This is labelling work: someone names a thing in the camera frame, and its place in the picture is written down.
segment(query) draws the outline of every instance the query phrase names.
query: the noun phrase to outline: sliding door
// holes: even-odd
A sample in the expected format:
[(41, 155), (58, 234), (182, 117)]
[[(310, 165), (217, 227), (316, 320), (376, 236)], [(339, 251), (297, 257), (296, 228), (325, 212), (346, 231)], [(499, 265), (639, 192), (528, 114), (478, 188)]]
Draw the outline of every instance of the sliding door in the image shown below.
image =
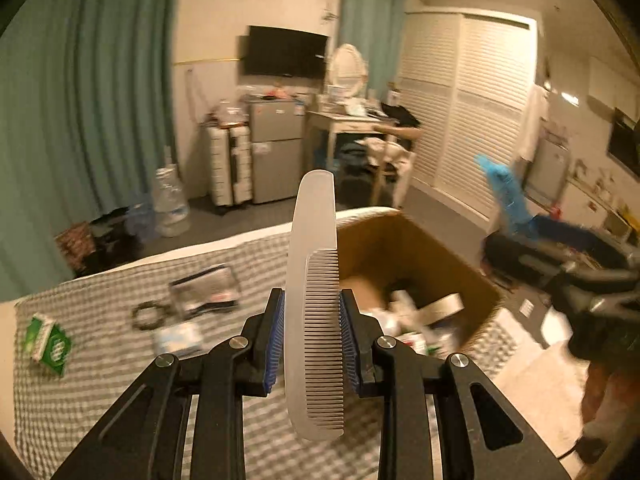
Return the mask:
[(415, 178), (487, 220), (495, 204), (474, 157), (513, 161), (535, 76), (537, 32), (472, 14), (409, 17), (400, 88), (403, 105), (422, 122)]

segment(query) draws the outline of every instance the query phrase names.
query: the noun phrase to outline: gingham cloth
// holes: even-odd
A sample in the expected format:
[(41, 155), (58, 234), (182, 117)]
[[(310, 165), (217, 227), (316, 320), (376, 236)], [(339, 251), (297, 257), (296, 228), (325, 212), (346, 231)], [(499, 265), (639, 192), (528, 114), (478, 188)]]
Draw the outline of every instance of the gingham cloth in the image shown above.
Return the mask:
[[(284, 287), (289, 234), (274, 235), (179, 260), (98, 274), (31, 296), (17, 306), (15, 441), (37, 480), (49, 479), (71, 450), (155, 357), (150, 332), (131, 327), (132, 307), (168, 300), (167, 283), (216, 264), (230, 264), (242, 288), (237, 309), (198, 318), (206, 347), (241, 332), (264, 311), (272, 287)], [(22, 351), (35, 312), (58, 320), (73, 339), (65, 375), (54, 377)], [(513, 354), (513, 339), (492, 322), (472, 356), (494, 375)], [(182, 477), (188, 478), (197, 399), (192, 405)], [(284, 397), (282, 370), (265, 399), (244, 398), (244, 456), (248, 480), (364, 479), (378, 469), (382, 400), (346, 393), (344, 435), (334, 442), (296, 436)]]

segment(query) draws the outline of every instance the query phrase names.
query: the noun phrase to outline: television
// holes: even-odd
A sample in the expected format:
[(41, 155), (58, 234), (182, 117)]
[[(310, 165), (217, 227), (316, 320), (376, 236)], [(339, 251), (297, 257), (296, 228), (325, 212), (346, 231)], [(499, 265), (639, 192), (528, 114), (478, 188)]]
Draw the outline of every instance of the television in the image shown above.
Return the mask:
[(274, 27), (249, 27), (244, 74), (324, 77), (327, 36)]
[(640, 179), (640, 132), (627, 124), (618, 110), (611, 128), (609, 156)]

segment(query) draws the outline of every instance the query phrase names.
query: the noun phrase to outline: light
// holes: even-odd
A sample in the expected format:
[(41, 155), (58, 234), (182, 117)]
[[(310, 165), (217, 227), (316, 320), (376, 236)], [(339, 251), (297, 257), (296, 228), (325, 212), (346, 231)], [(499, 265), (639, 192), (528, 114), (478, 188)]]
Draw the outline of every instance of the light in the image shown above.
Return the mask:
[(562, 99), (571, 103), (573, 106), (580, 106), (580, 99), (578, 99), (575, 95), (568, 94), (567, 92), (561, 93)]

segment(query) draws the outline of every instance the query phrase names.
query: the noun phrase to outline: green box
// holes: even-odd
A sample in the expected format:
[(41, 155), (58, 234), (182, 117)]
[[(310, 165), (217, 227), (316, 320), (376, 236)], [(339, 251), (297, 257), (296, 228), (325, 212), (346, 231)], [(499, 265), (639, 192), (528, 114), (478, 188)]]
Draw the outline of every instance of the green box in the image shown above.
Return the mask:
[(71, 339), (55, 320), (43, 314), (33, 315), (24, 337), (24, 351), (31, 359), (61, 376), (71, 345)]

